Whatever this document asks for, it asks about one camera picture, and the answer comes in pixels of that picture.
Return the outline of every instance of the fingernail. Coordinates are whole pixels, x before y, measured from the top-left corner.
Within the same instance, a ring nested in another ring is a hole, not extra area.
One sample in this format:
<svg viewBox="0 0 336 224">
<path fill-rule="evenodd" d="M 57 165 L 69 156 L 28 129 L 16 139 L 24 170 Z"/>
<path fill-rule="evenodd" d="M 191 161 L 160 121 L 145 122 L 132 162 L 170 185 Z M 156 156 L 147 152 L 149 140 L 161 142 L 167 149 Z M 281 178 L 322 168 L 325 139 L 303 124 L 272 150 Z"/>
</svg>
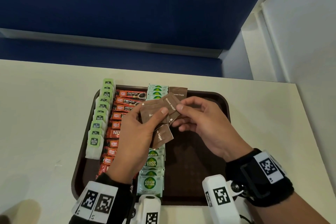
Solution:
<svg viewBox="0 0 336 224">
<path fill-rule="evenodd" d="M 167 107 L 163 107 L 163 108 L 161 109 L 161 112 L 162 112 L 164 115 L 166 115 L 166 114 L 168 113 L 168 108 L 167 108 Z"/>
<path fill-rule="evenodd" d="M 176 109 L 177 109 L 178 111 L 182 111 L 182 109 L 183 109 L 183 105 L 182 105 L 182 104 L 178 104 L 178 105 L 176 106 Z"/>
</svg>

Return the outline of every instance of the black strap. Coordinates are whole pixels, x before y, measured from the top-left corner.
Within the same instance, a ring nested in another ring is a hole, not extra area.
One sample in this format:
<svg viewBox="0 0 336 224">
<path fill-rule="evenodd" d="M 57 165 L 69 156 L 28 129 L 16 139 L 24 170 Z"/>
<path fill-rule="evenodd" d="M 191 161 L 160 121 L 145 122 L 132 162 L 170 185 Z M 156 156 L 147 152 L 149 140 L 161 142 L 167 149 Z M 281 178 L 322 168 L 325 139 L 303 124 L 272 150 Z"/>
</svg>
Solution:
<svg viewBox="0 0 336 224">
<path fill-rule="evenodd" d="M 226 164 L 226 178 L 246 188 L 247 200 L 254 206 L 268 207 L 286 200 L 293 194 L 291 181 L 284 176 L 283 179 L 271 184 L 260 168 L 254 156 L 261 153 L 254 149 L 249 154 Z"/>
</svg>

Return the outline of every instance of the hand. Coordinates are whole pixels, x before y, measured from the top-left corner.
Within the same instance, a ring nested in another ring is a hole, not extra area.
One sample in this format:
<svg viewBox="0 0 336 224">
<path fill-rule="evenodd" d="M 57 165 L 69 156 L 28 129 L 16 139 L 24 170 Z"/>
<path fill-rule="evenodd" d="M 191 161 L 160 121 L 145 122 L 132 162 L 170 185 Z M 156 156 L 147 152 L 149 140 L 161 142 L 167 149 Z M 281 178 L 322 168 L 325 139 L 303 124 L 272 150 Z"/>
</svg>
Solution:
<svg viewBox="0 0 336 224">
<path fill-rule="evenodd" d="M 166 117 L 166 107 L 157 111 L 149 121 L 139 120 L 141 105 L 134 107 L 122 118 L 117 154 L 106 174 L 114 181 L 130 184 L 145 165 L 155 127 Z"/>
<path fill-rule="evenodd" d="M 190 97 L 181 100 L 176 109 L 182 114 L 182 118 L 175 120 L 172 126 L 179 126 L 181 132 L 191 130 L 198 133 L 209 150 L 224 158 L 226 162 L 240 158 L 253 150 L 240 137 L 216 103 L 199 97 Z"/>
</svg>

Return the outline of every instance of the white table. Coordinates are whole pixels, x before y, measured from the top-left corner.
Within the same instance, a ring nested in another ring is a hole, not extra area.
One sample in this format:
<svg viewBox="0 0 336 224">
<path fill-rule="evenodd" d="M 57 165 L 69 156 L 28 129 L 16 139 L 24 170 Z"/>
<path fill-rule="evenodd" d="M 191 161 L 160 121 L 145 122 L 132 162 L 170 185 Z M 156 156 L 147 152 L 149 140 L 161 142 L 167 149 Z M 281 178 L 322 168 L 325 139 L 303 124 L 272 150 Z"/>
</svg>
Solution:
<svg viewBox="0 0 336 224">
<path fill-rule="evenodd" d="M 233 126 L 267 149 L 297 193 L 330 223 L 336 199 L 296 85 L 180 74 L 0 60 L 0 213 L 15 223 L 67 223 L 71 179 L 93 96 L 103 78 L 218 92 Z M 210 223 L 207 207 L 166 206 L 162 223 Z"/>
</svg>

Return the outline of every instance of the left hand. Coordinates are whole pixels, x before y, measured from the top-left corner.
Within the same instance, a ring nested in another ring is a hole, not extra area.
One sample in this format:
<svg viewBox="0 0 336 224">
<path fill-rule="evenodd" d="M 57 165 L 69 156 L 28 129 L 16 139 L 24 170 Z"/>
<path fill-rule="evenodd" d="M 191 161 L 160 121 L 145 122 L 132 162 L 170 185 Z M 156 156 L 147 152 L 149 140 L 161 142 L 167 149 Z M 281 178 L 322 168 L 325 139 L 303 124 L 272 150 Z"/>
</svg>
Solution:
<svg viewBox="0 0 336 224">
<path fill-rule="evenodd" d="M 139 122 L 141 104 L 122 118 L 117 154 L 106 174 L 114 181 L 131 184 L 145 165 L 155 127 L 168 114 L 166 107 L 157 111 L 145 124 Z"/>
</svg>

